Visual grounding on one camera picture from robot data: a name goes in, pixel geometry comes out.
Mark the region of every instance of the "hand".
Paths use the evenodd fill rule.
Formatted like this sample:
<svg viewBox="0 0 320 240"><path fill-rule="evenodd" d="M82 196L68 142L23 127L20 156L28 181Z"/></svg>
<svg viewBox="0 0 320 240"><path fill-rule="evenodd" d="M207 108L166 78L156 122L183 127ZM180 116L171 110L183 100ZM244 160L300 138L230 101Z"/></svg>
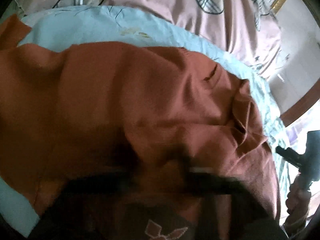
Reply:
<svg viewBox="0 0 320 240"><path fill-rule="evenodd" d="M299 186L299 180L300 175L290 185L288 199L285 202L289 216L284 223L284 229L289 236L304 228L309 211L311 192L302 190Z"/></svg>

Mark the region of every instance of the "dark device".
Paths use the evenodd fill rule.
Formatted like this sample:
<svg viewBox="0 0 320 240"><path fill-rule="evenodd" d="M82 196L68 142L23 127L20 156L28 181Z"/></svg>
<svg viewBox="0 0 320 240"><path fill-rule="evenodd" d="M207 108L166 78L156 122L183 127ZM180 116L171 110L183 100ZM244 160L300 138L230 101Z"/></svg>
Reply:
<svg viewBox="0 0 320 240"><path fill-rule="evenodd" d="M302 189L308 190L312 182L320 180L320 130L308 132L304 154L298 154L291 148L285 150L280 146L276 148L276 152L299 169Z"/></svg>

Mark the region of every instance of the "rust-colored cloth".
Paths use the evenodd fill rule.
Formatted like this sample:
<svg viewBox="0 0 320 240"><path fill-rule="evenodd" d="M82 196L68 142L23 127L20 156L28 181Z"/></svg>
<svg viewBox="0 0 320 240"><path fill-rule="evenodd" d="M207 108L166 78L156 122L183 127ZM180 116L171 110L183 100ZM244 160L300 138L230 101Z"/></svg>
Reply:
<svg viewBox="0 0 320 240"><path fill-rule="evenodd" d="M16 16L0 28L0 175L38 214L68 180L131 160L115 150L130 144L141 194L179 196L183 179L167 155L183 145L195 166L239 178L279 215L276 170L247 80L184 48L16 47L29 31ZM198 200L177 196L175 211L189 219Z"/></svg>

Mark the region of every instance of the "bed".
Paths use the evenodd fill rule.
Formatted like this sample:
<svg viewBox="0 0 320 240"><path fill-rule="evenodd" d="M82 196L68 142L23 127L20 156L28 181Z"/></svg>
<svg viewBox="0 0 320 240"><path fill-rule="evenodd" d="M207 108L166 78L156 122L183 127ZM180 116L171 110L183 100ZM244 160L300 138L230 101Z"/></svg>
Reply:
<svg viewBox="0 0 320 240"><path fill-rule="evenodd" d="M185 47L248 79L273 153L284 203L290 185L288 164L275 153L275 147L286 148L289 140L263 78L273 71L273 59L280 47L279 26L264 0L202 1L15 0L4 17L16 12L33 27L20 45L35 43L56 52L72 44L98 41L122 41L138 47ZM2 179L0 187L1 214L13 228L28 236L39 217L28 201Z"/></svg>

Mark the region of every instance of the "light blue bed sheet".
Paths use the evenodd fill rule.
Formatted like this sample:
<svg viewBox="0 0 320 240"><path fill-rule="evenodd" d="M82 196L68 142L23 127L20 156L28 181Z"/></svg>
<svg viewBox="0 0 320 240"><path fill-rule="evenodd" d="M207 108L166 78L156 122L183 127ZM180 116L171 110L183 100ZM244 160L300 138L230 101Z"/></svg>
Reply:
<svg viewBox="0 0 320 240"><path fill-rule="evenodd" d="M282 199L287 195L290 185L288 164L275 154L276 146L289 145L284 125L279 118L279 108L268 83L228 52L152 14L128 7L72 6L32 14L22 21L33 29L20 45L34 43L56 52L63 51L72 44L97 41L122 41L138 47L185 47L207 55L239 78L248 79L251 95L261 113L264 133L273 152ZM27 236L37 223L38 216L23 196L1 180L0 190L0 212L11 226ZM13 196L15 201L20 201L20 207L9 210Z"/></svg>

